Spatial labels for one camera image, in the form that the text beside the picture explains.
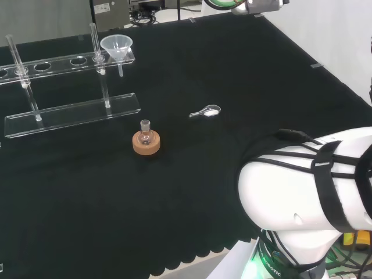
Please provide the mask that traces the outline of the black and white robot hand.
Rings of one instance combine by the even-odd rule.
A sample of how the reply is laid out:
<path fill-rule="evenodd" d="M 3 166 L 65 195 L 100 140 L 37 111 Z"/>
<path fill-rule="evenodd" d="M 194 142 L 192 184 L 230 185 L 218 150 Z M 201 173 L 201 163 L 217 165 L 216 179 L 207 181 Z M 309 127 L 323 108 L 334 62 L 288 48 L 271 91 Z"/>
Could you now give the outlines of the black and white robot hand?
<path fill-rule="evenodd" d="M 289 3 L 290 0 L 248 0 L 231 11 L 235 15 L 275 12 Z"/>

